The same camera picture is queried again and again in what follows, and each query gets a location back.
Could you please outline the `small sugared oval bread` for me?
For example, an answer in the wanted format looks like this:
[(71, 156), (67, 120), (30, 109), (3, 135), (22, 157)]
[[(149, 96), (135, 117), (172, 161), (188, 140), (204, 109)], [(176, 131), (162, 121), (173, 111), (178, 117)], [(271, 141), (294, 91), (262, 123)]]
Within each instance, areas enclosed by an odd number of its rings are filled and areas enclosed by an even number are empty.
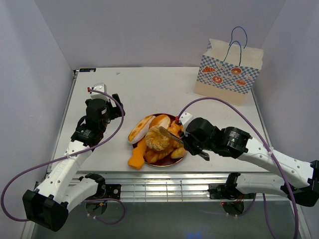
[(187, 150), (185, 150), (183, 147), (176, 148), (171, 154), (171, 159), (180, 159), (185, 157), (187, 154)]

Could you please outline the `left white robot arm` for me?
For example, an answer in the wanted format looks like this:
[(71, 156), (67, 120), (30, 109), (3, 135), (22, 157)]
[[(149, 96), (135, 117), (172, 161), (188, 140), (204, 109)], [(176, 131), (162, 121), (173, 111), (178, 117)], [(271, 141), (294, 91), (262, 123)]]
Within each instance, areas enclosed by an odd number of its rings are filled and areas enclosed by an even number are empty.
[(69, 187), (69, 183), (102, 140), (110, 121), (122, 119), (125, 112), (117, 94), (94, 92), (85, 104), (86, 114), (78, 121), (63, 160), (42, 183), (22, 197), (27, 219), (54, 232), (62, 228), (69, 212), (78, 204), (106, 196), (105, 179), (99, 174), (81, 177), (74, 187)]

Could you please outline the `croissant ring bread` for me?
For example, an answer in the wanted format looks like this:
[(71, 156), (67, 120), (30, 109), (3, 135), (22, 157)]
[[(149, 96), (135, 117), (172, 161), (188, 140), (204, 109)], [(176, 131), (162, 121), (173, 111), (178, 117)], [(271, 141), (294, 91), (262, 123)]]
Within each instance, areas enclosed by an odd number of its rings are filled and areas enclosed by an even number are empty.
[[(172, 133), (173, 135), (175, 135), (177, 138), (180, 138), (179, 134), (182, 131), (182, 127), (180, 125), (178, 125), (175, 121), (173, 121), (167, 130), (170, 133)], [(180, 147), (182, 147), (182, 144), (180, 144), (174, 140), (173, 147), (180, 148)]]

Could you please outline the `orange toast slice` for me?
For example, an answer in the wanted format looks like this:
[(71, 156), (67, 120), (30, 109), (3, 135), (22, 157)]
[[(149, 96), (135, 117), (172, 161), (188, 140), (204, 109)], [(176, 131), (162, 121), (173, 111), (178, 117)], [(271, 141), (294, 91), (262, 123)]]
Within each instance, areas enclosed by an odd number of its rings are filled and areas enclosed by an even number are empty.
[(147, 149), (147, 143), (145, 138), (141, 139), (138, 143), (137, 146), (133, 149), (133, 153), (131, 158), (128, 160), (128, 166), (140, 170), (144, 163), (144, 154)]

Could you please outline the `metal tongs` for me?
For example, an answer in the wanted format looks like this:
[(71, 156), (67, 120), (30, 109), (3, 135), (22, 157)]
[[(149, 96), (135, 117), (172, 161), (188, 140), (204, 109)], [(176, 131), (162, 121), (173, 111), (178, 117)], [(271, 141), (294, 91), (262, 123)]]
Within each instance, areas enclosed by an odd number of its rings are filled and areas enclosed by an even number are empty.
[(163, 134), (164, 136), (166, 137), (170, 137), (172, 138), (173, 140), (175, 140), (176, 142), (178, 142), (179, 144), (182, 144), (183, 145), (183, 141), (177, 137), (176, 135), (174, 135), (173, 133), (169, 132), (167, 129), (165, 129), (164, 127), (160, 126), (159, 127), (159, 131), (161, 134)]

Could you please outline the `sugared donut bread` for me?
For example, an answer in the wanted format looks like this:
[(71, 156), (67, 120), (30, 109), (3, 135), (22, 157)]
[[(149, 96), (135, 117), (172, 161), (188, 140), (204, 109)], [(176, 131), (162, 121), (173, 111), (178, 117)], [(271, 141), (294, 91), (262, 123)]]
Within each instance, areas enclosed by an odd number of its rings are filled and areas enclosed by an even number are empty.
[(170, 138), (163, 135), (160, 128), (158, 125), (152, 126), (145, 136), (148, 148), (155, 151), (167, 150), (172, 146)]

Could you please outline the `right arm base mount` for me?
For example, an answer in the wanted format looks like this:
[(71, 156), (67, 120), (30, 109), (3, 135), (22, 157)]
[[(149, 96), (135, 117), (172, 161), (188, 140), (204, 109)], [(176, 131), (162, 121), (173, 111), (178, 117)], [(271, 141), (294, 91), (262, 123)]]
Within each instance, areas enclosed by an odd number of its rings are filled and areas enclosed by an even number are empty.
[[(225, 184), (209, 184), (207, 191), (211, 200), (221, 200), (221, 206), (225, 214), (232, 217), (246, 215), (252, 209), (256, 200), (256, 193), (243, 194), (236, 188), (227, 189)], [(247, 209), (245, 209), (245, 199), (252, 199)]]

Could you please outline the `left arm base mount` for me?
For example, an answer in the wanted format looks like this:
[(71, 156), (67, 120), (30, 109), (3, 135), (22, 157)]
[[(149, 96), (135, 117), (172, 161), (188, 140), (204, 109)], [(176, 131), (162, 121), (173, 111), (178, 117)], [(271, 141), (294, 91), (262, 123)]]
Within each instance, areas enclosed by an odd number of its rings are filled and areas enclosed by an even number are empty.
[[(112, 198), (120, 199), (121, 185), (120, 184), (106, 184), (98, 187), (98, 191), (95, 195), (87, 198), (87, 200)], [(108, 206), (108, 202), (90, 202), (85, 204), (87, 213), (93, 214), (95, 216), (102, 215)]]

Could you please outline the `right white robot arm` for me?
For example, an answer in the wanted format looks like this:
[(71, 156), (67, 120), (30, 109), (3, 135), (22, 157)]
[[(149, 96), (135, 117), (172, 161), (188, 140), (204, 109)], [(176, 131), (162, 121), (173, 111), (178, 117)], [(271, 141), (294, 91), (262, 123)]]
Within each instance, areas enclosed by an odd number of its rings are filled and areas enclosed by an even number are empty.
[(185, 113), (180, 117), (184, 148), (191, 155), (209, 161), (208, 151), (257, 165), (270, 175), (232, 172), (224, 185), (210, 192), (216, 198), (229, 200), (252, 193), (279, 195), (296, 204), (312, 207), (319, 199), (319, 162), (304, 162), (276, 150), (236, 127), (219, 129), (208, 120)]

